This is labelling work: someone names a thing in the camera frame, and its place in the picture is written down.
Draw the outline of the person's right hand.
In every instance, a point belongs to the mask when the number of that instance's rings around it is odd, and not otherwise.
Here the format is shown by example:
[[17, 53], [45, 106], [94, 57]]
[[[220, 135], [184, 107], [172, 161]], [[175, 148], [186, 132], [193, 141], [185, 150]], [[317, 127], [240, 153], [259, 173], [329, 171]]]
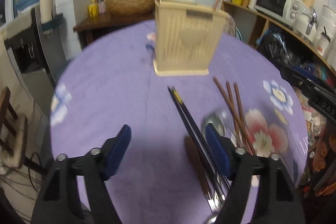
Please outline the person's right hand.
[[[335, 153], [335, 133], [328, 135], [326, 128], [323, 128], [319, 135], [313, 159], [314, 171], [319, 172], [326, 168], [326, 157], [329, 152]], [[335, 192], [335, 159], [313, 190], [316, 196], [328, 196]]]

